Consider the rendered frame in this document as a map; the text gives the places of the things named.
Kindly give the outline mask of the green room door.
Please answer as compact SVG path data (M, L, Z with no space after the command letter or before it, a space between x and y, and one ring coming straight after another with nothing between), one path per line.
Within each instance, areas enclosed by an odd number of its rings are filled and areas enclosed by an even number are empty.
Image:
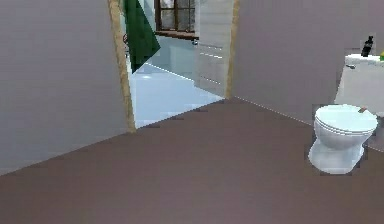
M160 49L160 44L139 0L123 0L123 10L131 70L136 72Z

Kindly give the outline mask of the brown framed window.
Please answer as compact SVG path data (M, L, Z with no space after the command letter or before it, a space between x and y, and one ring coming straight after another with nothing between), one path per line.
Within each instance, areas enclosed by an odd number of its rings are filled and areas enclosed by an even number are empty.
M154 0L155 33L182 40L198 40L195 30L197 0Z

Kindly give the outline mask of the white toilet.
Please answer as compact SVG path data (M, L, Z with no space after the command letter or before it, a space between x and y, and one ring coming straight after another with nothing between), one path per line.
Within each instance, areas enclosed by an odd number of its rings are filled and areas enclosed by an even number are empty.
M308 153L309 161L328 174L352 171L381 118L384 60L376 55L347 55L334 102L315 112L316 140Z

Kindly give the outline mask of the black spray bottle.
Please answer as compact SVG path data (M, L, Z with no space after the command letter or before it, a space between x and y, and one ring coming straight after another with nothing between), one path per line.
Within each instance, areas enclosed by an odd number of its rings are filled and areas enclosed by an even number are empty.
M372 49L372 46L373 46L373 36L369 36L368 40L364 43L361 56L367 57Z

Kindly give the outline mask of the tan door frame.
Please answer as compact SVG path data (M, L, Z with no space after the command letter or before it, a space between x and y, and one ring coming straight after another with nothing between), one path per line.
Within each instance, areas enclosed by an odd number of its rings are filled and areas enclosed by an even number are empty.
M155 32L154 0L139 2ZM220 97L195 85L195 47L198 40L182 40L155 33L160 49L136 72L132 72L123 0L107 0L126 123L130 132L231 95L238 3L239 0L234 0L227 86L225 96Z

